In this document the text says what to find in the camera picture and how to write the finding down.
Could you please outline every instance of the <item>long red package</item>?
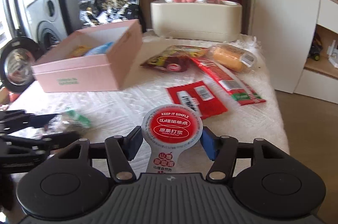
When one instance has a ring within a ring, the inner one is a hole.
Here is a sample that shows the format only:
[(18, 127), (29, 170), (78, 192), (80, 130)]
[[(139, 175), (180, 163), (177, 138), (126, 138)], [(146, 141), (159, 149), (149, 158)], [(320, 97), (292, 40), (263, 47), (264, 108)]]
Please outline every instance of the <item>long red package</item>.
[(229, 69), (207, 58), (191, 58), (197, 66), (217, 82), (241, 106), (264, 103), (256, 91), (247, 83), (240, 80)]
[(202, 81), (167, 88), (167, 91), (175, 104), (191, 108), (201, 119), (228, 111)]

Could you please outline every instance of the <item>barcode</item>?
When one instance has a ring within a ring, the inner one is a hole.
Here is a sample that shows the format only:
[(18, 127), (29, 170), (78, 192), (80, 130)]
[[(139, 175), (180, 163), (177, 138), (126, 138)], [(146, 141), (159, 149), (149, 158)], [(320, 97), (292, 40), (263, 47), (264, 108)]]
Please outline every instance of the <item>barcode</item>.
[(247, 67), (252, 67), (255, 61), (253, 55), (251, 55), (250, 53), (244, 53), (239, 60)]
[(242, 89), (235, 80), (219, 80), (219, 83), (228, 91), (232, 89)]
[(203, 101), (209, 101), (211, 99), (214, 99), (214, 96), (210, 93), (210, 91), (204, 85), (195, 87), (194, 89)]

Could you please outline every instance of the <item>open cardboard box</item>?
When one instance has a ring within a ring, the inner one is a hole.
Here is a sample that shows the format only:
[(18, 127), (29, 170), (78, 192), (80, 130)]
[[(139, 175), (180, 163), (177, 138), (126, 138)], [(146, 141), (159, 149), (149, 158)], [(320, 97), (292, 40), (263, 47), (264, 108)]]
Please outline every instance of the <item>open cardboard box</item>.
[[(79, 45), (114, 42), (105, 54), (66, 59)], [(138, 20), (77, 30), (32, 66), (45, 92), (120, 90), (142, 45)]]

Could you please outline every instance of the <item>packaged bread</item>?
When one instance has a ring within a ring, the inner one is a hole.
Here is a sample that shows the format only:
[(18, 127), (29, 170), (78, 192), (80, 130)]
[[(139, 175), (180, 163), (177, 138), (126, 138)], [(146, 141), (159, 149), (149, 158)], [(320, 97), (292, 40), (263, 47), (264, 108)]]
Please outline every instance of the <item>packaged bread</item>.
[(257, 58), (251, 52), (230, 44), (212, 47), (210, 56), (221, 65), (236, 72), (252, 70), (257, 61)]

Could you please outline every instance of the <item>white tablecloth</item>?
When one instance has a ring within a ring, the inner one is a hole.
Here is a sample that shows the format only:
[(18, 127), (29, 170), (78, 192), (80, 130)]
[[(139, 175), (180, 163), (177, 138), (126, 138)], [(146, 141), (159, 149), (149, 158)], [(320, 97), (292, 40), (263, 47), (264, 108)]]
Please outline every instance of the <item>white tablecloth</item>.
[[(251, 85), (267, 102), (239, 106), (221, 87), (196, 67), (191, 67), (184, 73), (165, 73), (139, 67), (144, 60), (173, 44), (209, 47), (214, 43), (154, 36), (144, 37), (143, 41), (141, 51), (131, 67), (122, 91), (44, 93), (36, 81), (10, 109), (49, 114), (72, 107), (92, 121), (93, 127), (87, 131), (85, 137), (91, 142), (103, 142), (109, 136), (127, 135), (135, 126), (141, 125), (143, 117), (149, 110), (171, 103), (166, 87), (203, 80), (229, 109), (226, 113), (203, 120), (203, 125), (208, 126), (216, 135), (230, 135), (241, 142), (252, 142), (256, 137), (265, 138), (285, 152), (289, 152), (275, 92), (270, 84), (268, 70), (257, 49), (251, 51), (258, 57), (259, 68), (255, 72), (241, 75), (240, 78)], [(26, 129), (16, 132), (15, 135), (34, 137), (37, 134), (33, 129)], [(131, 161), (136, 175), (146, 170), (149, 156), (150, 147), (143, 141), (136, 158)], [(177, 169), (179, 172), (201, 172), (205, 175), (211, 165), (212, 162), (198, 142), (180, 155)], [(242, 169), (247, 166), (247, 161), (238, 160), (238, 165), (239, 169)], [(105, 160), (94, 160), (93, 166), (109, 175)]]

